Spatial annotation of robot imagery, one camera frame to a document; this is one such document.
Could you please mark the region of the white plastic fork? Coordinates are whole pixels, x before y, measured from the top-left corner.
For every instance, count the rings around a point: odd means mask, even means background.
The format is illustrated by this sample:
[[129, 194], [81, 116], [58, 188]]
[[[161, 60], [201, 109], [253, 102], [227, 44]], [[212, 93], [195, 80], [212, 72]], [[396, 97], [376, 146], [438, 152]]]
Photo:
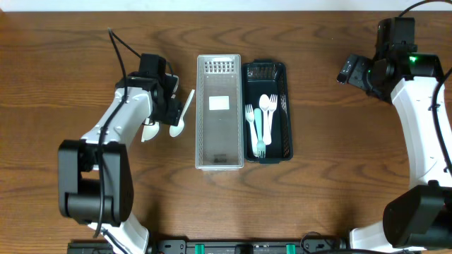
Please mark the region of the white plastic fork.
[[252, 152], [254, 154], [255, 157], [258, 157], [258, 150], [257, 150], [257, 142], [258, 142], [258, 138], [257, 138], [257, 134], [256, 134], [256, 127], [254, 124], [254, 110], [252, 108], [251, 104], [247, 104], [245, 106], [245, 117], [246, 120], [249, 124], [249, 128], [250, 128], [250, 135], [251, 135], [251, 149]]
[[273, 125], [273, 113], [277, 109], [278, 106], [278, 96], [277, 95], [271, 95], [269, 97], [269, 107], [268, 107], [268, 126], [269, 129], [272, 130]]

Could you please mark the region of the mint green plastic fork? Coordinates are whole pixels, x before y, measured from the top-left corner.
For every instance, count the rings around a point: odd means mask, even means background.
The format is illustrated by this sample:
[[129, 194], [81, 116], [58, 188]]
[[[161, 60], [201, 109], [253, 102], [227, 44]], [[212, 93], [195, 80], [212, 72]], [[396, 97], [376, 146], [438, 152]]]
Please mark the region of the mint green plastic fork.
[[266, 156], [266, 145], [263, 141], [263, 113], [261, 109], [255, 108], [254, 110], [255, 126], [257, 133], [257, 153], [259, 159], [264, 159]]

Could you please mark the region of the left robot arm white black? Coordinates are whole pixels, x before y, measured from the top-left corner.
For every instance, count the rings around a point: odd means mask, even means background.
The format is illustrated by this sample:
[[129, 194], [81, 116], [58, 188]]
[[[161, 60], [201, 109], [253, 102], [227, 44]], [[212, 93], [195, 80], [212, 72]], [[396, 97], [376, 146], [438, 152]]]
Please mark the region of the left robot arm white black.
[[165, 58], [141, 54], [138, 70], [115, 85], [114, 100], [96, 125], [59, 146], [61, 215], [98, 230], [115, 253], [148, 252], [149, 230], [132, 212], [128, 150], [143, 124], [179, 123], [179, 78], [167, 68]]

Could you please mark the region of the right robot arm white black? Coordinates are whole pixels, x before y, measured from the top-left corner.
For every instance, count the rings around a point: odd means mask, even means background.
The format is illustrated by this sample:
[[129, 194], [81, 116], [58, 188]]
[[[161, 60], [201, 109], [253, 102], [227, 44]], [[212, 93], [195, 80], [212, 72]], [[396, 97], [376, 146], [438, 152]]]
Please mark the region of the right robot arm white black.
[[351, 54], [337, 81], [393, 105], [410, 167], [406, 193], [391, 201], [383, 219], [350, 231], [352, 250], [399, 253], [451, 248], [451, 125], [438, 56], [420, 54], [414, 18], [379, 22], [373, 58]]

